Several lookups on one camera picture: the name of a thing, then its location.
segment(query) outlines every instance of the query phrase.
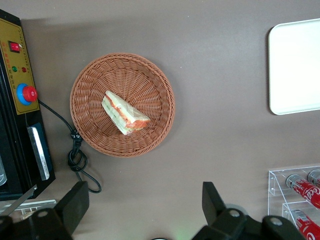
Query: yellow panel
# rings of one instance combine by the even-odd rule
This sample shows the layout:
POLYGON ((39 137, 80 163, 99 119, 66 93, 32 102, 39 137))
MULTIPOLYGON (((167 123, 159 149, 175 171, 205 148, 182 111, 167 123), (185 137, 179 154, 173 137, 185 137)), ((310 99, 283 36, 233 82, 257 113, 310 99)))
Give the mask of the yellow panel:
POLYGON ((16 93, 19 84, 27 84, 28 86, 35 87, 22 28, 0 19, 0 48, 6 74, 9 79, 16 114, 26 114, 39 110, 38 101, 34 101, 30 105, 23 105, 19 101, 16 93), (19 44, 19 53, 10 51, 10 42, 19 44))

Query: woven basket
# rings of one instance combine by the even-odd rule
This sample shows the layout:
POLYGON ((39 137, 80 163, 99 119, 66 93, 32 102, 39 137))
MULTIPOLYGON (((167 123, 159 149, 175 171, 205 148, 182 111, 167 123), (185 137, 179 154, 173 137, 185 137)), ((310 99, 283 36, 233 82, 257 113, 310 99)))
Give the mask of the woven basket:
POLYGON ((164 73, 147 59, 111 53, 86 66, 72 87, 70 110, 82 138, 94 149, 114 157, 135 157, 154 149, 167 136, 175 116, 175 98, 164 73), (123 135, 102 107, 106 90, 115 93, 151 121, 123 135))

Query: screw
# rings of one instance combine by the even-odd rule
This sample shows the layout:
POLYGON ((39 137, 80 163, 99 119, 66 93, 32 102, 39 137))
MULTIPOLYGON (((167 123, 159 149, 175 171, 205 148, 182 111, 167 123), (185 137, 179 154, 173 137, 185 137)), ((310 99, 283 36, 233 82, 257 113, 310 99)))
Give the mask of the screw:
POLYGON ((272 217, 270 218, 271 223, 273 223, 274 225, 277 226, 281 226, 283 223, 282 221, 280 221, 280 219, 276 218, 276 217, 272 217))
POLYGON ((229 213, 232 217, 235 217, 235 218, 240 216, 240 213, 236 210, 230 210, 229 213))

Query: coca-cola can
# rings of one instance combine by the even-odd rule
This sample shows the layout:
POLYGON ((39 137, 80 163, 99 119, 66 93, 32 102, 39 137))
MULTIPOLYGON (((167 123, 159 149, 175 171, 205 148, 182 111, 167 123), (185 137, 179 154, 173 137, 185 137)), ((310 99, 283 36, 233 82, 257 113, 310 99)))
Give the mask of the coca-cola can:
POLYGON ((286 185, 300 194, 304 199, 320 208, 320 188, 308 182, 298 174, 292 174, 287 177, 286 185))
POLYGON ((299 209, 293 209, 291 213, 297 228, 307 240, 320 240, 320 226, 299 209))
POLYGON ((317 187, 320 187, 320 169, 314 169, 308 173, 308 181, 317 187))

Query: red emergency stop button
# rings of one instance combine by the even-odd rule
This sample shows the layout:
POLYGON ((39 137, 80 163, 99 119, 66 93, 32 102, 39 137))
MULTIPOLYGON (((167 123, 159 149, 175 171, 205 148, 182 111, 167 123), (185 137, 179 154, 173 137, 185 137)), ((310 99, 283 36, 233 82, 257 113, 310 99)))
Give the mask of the red emergency stop button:
POLYGON ((33 86, 25 86, 22 89, 22 95, 27 102, 34 102, 38 98, 37 90, 33 86))

